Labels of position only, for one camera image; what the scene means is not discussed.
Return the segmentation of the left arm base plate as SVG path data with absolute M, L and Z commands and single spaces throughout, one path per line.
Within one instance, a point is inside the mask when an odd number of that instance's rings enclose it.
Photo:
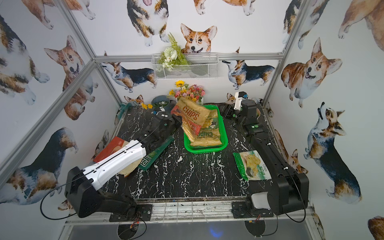
M 144 220 L 145 222 L 147 222 L 151 220 L 152 212 L 153 205 L 137 205 L 134 208 L 130 208 L 128 210 L 128 213 L 125 215 L 111 214 L 109 222 L 134 222 L 139 220 Z

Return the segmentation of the yellow chips bag red label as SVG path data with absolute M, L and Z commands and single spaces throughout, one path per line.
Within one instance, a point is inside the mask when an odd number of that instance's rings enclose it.
M 194 142 L 200 133 L 210 110 L 181 97 L 175 107 L 171 110 L 172 115 L 182 117 L 182 128 L 190 142 Z

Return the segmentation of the yellow chips bag green label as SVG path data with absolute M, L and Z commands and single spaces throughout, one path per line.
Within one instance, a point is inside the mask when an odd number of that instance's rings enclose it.
M 221 134 L 219 130 L 219 114 L 217 109 L 210 110 L 199 134 L 190 143 L 194 148 L 214 147 L 221 145 Z

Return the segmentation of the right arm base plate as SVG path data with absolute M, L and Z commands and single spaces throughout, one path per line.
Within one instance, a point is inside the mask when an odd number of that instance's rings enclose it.
M 252 204 L 249 204 L 246 201 L 232 202 L 231 207 L 231 212 L 235 219 L 256 219 L 258 217 L 273 218 L 275 216 L 271 210 L 255 208 Z

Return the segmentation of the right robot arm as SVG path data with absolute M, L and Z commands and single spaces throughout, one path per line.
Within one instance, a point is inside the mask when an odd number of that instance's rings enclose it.
M 309 179 L 291 167 L 278 151 L 271 131 L 259 121 L 257 104 L 252 100 L 242 100 L 239 107 L 225 105 L 221 115 L 234 122 L 236 129 L 246 137 L 271 176 L 271 186 L 265 192 L 248 197 L 252 209 L 270 210 L 277 216 L 306 210 Z

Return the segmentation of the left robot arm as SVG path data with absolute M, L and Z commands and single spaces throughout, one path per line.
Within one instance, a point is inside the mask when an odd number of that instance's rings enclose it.
M 145 129 L 117 152 L 82 170 L 71 169 L 65 197 L 78 217 L 97 212 L 135 217 L 138 207 L 131 197 L 107 193 L 102 187 L 114 175 L 162 146 L 181 125 L 181 116 L 158 112 Z

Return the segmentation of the green white Cimba cassava bag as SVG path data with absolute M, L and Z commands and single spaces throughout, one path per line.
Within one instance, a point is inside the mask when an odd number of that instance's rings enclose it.
M 271 174 L 257 151 L 233 153 L 237 168 L 245 181 L 270 180 Z

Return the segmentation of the red cream cassava chips bag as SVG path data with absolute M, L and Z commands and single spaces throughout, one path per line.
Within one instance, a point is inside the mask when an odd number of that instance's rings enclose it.
M 130 142 L 127 142 L 119 137 L 114 137 L 108 145 L 105 146 L 104 149 L 102 149 L 97 155 L 95 155 L 92 160 L 93 163 L 98 163 L 101 160 L 105 159 L 106 157 L 114 154 L 115 152 L 119 151 L 123 147 L 125 147 Z M 120 175 L 123 175 L 125 178 L 130 175 L 142 162 L 143 158 L 133 162 L 132 164 L 128 165 L 126 168 L 121 170 L 119 172 Z

